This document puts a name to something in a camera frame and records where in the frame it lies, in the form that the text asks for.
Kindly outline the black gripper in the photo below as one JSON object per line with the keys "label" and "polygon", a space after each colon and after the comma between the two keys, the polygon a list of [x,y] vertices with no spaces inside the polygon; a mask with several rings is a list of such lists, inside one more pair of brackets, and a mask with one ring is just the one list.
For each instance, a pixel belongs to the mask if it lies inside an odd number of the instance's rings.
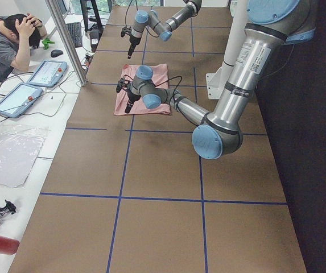
{"label": "black gripper", "polygon": [[128,50],[128,53],[127,53],[127,58],[128,59],[131,59],[134,51],[135,51],[135,48],[136,46],[138,46],[140,44],[140,38],[137,38],[135,36],[131,36],[130,39],[129,39],[129,42],[130,42],[130,47],[129,47],[129,50]]}
{"label": "black gripper", "polygon": [[126,93],[127,93],[127,96],[128,96],[128,101],[127,101],[127,104],[126,104],[125,113],[129,114],[130,111],[132,110],[132,107],[134,106],[134,103],[136,101],[139,101],[141,96],[134,94],[130,89],[127,89]]}

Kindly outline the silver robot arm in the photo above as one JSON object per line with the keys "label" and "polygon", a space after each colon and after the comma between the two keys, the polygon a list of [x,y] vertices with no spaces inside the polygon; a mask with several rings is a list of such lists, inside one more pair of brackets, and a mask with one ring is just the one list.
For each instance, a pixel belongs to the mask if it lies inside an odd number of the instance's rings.
{"label": "silver robot arm", "polygon": [[127,53],[127,58],[131,59],[135,48],[140,44],[144,30],[149,27],[153,30],[158,38],[166,42],[180,25],[191,17],[196,16],[200,9],[202,1],[184,1],[185,6],[179,10],[175,15],[162,22],[155,10],[137,10],[132,26],[124,27],[121,31],[121,37],[128,35],[130,47]]}
{"label": "silver robot arm", "polygon": [[152,68],[138,67],[133,79],[122,76],[117,91],[124,90],[129,113],[136,101],[147,109],[168,104],[196,125],[192,145],[204,159],[217,159],[241,147],[238,125],[241,114],[274,50],[287,44],[311,40],[315,32],[317,1],[239,1],[237,3],[222,67],[208,75],[217,80],[219,95],[214,111],[183,96],[177,89],[159,88],[153,83]]}

